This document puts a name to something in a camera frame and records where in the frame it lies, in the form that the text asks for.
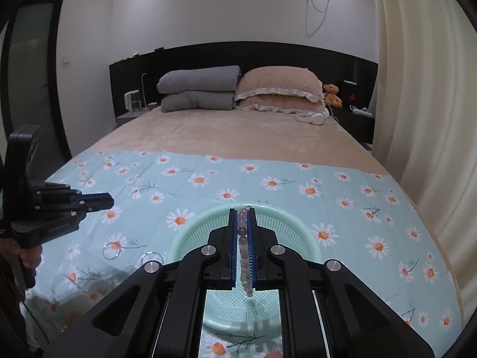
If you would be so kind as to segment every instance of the light blue bedsheet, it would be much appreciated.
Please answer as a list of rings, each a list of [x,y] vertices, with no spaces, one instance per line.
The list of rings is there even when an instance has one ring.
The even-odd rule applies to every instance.
[[[49,181],[83,193],[109,192],[115,199],[111,210],[88,214],[77,232],[44,245],[27,304],[50,339],[145,262],[145,253],[165,261],[181,227],[228,201],[278,206],[296,215],[316,235],[323,260],[341,260],[437,357],[461,332],[452,276],[389,176],[304,163],[88,150]],[[200,354],[237,356],[231,345],[205,331]],[[244,343],[239,356],[262,357],[276,349],[280,338],[268,344],[259,339]]]

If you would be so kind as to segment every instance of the green basket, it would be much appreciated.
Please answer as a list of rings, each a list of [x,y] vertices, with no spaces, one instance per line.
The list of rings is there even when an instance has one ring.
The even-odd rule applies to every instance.
[[[280,244],[297,251],[306,260],[322,262],[318,241],[298,218],[276,207],[248,205],[255,208],[258,225],[272,229]],[[243,203],[226,204],[197,216],[183,227],[172,242],[167,262],[182,260],[191,250],[206,244],[212,230],[227,226],[230,209],[244,207]],[[240,257],[237,257],[237,276],[240,276]],[[235,335],[250,332],[264,334],[279,328],[278,291],[254,290],[253,296],[248,297],[240,282],[232,291],[208,291],[203,323]]]

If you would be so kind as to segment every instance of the black headboard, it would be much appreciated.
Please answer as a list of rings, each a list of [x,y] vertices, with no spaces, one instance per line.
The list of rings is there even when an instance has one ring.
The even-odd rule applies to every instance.
[[[378,64],[366,59],[324,50],[317,47],[288,43],[231,41],[205,43],[158,50],[139,55],[109,66],[114,113],[126,113],[124,94],[140,90],[144,76],[147,103],[161,102],[157,92],[159,78],[169,71],[203,69],[206,67],[239,65],[242,74],[264,66],[294,66],[308,68],[324,84],[347,80],[359,85],[359,95],[369,103],[373,93]]]

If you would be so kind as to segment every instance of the curtain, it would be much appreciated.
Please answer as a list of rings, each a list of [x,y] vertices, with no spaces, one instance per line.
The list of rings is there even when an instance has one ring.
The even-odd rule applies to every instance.
[[[427,221],[477,304],[477,33],[456,0],[376,0],[373,155]]]

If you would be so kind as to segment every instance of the folded blanket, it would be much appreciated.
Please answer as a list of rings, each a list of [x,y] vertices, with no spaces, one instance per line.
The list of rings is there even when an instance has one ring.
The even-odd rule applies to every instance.
[[[157,90],[162,94],[177,94],[188,90],[233,92],[241,77],[239,66],[170,71],[159,80]]]
[[[171,94],[161,102],[161,112],[186,109],[232,110],[236,107],[233,92],[183,92]]]

